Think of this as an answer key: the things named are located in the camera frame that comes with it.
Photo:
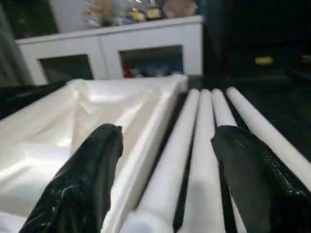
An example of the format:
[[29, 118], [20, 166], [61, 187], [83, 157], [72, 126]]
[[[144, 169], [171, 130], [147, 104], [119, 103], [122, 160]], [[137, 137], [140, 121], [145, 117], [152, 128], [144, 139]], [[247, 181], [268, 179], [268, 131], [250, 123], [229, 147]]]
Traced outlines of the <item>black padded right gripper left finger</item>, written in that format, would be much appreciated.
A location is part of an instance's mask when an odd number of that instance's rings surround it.
[[122, 152], [121, 126], [97, 127], [46, 186], [20, 232], [99, 233]]

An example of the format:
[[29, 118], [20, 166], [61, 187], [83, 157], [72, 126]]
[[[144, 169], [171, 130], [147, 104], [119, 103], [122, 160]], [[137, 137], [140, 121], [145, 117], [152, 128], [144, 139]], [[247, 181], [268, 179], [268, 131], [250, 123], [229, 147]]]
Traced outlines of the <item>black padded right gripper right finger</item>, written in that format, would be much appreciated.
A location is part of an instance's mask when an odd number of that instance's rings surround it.
[[247, 232], [311, 231], [310, 191], [263, 141], [222, 125], [211, 142]]

